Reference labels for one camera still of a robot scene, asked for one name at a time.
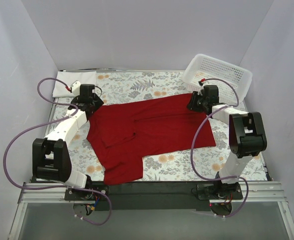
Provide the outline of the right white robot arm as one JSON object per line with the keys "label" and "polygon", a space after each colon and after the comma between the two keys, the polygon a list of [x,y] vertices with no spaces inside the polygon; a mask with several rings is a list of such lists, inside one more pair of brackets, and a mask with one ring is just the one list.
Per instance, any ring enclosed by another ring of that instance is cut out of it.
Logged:
{"label": "right white robot arm", "polygon": [[205,119],[196,130],[191,144],[190,160],[193,170],[196,169],[194,147],[204,125],[210,118],[228,125],[230,153],[224,167],[215,178],[206,178],[196,173],[203,180],[219,182],[213,186],[213,192],[217,198],[224,199],[230,195],[232,192],[230,185],[239,181],[250,160],[267,148],[262,115],[259,112],[241,111],[234,105],[220,102],[219,89],[216,85],[205,85],[202,90],[193,91],[187,109],[205,114]]}

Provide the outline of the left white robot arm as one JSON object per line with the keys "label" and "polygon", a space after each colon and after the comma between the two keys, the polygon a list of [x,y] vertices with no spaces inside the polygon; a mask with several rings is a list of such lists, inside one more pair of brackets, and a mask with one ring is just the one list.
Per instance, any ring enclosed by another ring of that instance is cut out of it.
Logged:
{"label": "left white robot arm", "polygon": [[72,169],[68,146],[80,128],[104,104],[96,94],[97,88],[94,84],[74,82],[71,90],[75,97],[68,107],[66,119],[45,138],[37,138],[32,144],[33,176],[76,187],[76,194],[82,200],[93,196],[93,187],[88,184],[87,175]]}

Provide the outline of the red t-shirt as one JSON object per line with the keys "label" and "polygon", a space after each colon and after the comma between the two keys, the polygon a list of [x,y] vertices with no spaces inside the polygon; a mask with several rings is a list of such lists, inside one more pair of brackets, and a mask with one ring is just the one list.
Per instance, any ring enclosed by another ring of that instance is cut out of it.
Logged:
{"label": "red t-shirt", "polygon": [[[191,94],[101,106],[89,118],[87,140],[104,167],[103,182],[118,185],[143,177],[143,157],[188,150],[205,119],[187,109]],[[195,148],[214,147],[207,122]]]}

